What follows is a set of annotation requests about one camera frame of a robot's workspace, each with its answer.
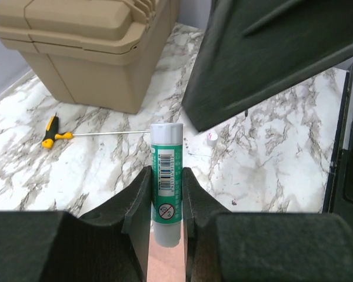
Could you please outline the pink envelope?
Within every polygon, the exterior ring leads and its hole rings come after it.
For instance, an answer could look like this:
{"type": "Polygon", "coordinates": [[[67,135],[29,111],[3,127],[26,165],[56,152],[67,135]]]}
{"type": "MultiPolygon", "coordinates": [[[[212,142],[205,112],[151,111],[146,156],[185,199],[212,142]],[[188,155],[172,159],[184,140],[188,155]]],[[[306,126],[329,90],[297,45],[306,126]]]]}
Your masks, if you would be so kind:
{"type": "Polygon", "coordinates": [[[150,232],[147,281],[183,282],[185,281],[183,237],[173,248],[160,246],[150,232]]]}

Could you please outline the green glue stick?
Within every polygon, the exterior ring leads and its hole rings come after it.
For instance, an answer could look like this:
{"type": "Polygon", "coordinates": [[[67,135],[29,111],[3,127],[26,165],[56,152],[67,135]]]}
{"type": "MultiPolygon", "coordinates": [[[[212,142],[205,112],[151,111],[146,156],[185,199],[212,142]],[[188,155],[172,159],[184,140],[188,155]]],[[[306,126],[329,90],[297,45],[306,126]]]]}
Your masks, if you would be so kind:
{"type": "Polygon", "coordinates": [[[155,241],[179,244],[182,223],[183,124],[151,125],[152,220],[155,241]]]}

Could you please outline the white glue stick cap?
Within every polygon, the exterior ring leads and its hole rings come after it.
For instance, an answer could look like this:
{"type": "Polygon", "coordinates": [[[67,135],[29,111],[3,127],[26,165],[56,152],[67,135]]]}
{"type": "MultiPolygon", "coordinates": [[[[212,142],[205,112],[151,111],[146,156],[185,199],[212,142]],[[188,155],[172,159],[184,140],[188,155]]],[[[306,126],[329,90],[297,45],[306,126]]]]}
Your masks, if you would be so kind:
{"type": "Polygon", "coordinates": [[[208,132],[207,134],[207,145],[214,147],[217,144],[218,135],[216,132],[208,132]]]}

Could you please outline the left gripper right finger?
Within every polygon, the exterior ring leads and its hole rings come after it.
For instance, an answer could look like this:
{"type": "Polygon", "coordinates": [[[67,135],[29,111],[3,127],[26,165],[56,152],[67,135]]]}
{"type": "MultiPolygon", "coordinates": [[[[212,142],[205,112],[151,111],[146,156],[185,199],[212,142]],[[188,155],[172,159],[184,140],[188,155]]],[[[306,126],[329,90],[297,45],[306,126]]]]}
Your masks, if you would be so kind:
{"type": "Polygon", "coordinates": [[[182,171],[186,281],[353,281],[353,232],[329,213],[231,212],[182,171]]]}

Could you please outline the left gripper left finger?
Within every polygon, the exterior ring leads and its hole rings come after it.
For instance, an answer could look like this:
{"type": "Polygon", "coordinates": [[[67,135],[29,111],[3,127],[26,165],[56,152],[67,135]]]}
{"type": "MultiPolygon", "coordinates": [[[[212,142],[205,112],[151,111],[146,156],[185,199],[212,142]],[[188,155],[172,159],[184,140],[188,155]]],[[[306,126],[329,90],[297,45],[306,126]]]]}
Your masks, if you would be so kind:
{"type": "Polygon", "coordinates": [[[147,166],[81,217],[0,211],[0,281],[145,281],[151,184],[147,166]]]}

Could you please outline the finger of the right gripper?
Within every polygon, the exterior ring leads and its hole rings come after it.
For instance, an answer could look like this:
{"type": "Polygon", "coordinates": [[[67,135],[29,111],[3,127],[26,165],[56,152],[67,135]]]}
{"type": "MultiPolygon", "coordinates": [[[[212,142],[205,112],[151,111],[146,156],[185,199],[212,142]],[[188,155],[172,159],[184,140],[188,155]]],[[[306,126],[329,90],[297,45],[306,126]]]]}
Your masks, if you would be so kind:
{"type": "Polygon", "coordinates": [[[353,57],[353,1],[213,1],[182,107],[204,132],[353,57]]]}

